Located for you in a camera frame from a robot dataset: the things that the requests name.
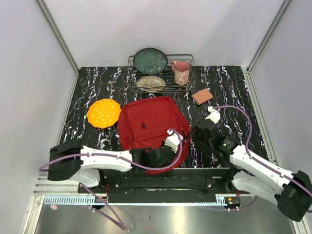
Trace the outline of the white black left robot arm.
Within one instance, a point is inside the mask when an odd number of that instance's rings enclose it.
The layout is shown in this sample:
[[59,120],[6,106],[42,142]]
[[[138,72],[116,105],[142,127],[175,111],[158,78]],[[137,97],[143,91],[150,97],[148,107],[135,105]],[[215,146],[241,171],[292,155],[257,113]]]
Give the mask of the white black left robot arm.
[[162,172],[175,166],[181,157],[181,147],[163,144],[157,149],[143,148],[126,151],[96,150],[87,146],[56,146],[50,150],[46,165],[50,181],[74,180],[100,193],[105,188],[101,170],[119,172]]

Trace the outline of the red backpack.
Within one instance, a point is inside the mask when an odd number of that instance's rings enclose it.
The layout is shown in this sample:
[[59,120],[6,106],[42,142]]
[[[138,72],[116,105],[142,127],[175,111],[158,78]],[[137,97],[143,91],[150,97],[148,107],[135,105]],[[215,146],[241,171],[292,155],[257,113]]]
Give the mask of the red backpack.
[[167,131],[181,136],[190,133],[190,125],[171,97],[153,97],[131,102],[122,108],[117,122],[123,150],[159,148]]

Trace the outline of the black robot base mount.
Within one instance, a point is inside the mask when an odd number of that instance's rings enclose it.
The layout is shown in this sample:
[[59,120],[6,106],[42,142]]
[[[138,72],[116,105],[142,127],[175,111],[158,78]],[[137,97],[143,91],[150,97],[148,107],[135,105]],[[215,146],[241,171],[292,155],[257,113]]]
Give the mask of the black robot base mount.
[[177,168],[148,175],[143,172],[101,170],[101,182],[90,190],[109,203],[208,203],[216,195],[236,195],[225,181],[228,168]]

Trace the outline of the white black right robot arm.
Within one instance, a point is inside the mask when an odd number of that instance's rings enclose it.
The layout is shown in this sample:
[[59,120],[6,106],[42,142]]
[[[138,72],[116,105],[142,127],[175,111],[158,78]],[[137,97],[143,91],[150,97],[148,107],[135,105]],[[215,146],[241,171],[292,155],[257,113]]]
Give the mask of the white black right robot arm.
[[276,166],[249,151],[230,136],[223,136],[211,119],[203,119],[194,128],[195,134],[229,171],[221,187],[226,193],[240,190],[261,197],[276,205],[287,218],[300,222],[312,205],[312,182],[298,171]]

